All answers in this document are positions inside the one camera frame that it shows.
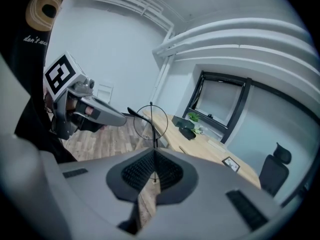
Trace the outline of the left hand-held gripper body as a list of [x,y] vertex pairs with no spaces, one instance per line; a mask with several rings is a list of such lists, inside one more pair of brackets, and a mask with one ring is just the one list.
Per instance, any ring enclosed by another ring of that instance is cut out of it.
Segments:
[[77,101],[80,109],[86,109],[87,105],[80,104],[81,98],[93,94],[95,81],[85,74],[67,51],[45,70],[43,81],[52,98],[51,131],[58,138],[68,140],[82,127],[87,115],[84,111],[76,114],[75,108],[67,111],[67,103]]

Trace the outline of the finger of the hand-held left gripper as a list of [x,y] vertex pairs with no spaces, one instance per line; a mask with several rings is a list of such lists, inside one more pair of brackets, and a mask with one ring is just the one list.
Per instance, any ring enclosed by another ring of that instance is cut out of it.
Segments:
[[79,98],[74,114],[91,122],[108,126],[120,127],[127,121],[121,112],[94,95]]

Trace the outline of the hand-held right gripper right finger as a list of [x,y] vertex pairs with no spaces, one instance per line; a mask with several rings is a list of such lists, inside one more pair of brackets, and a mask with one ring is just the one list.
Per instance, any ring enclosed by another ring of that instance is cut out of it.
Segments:
[[163,185],[142,240],[236,240],[250,236],[280,212],[274,199],[230,168],[161,148]]

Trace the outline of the person's left hand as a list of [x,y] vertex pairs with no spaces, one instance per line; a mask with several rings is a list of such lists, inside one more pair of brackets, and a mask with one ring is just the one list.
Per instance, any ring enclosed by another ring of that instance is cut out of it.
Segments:
[[[66,110],[67,111],[73,111],[76,109],[76,106],[77,106],[77,103],[78,103],[78,100],[77,99],[73,99],[73,98],[68,98],[67,101],[66,101]],[[91,107],[91,106],[86,106],[85,107],[85,110],[84,110],[84,113],[86,115],[91,115],[92,112],[93,112],[94,108]]]

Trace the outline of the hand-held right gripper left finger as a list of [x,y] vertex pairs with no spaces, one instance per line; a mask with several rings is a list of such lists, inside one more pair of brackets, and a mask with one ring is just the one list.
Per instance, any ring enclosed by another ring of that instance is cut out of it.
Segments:
[[117,199],[108,187],[106,178],[109,169],[114,165],[147,150],[145,147],[99,159],[61,163],[59,168],[63,173],[86,169],[86,173],[66,178],[77,196],[111,225],[118,226],[133,217],[140,229],[155,216],[155,185],[150,179],[144,184],[135,206],[131,202]]

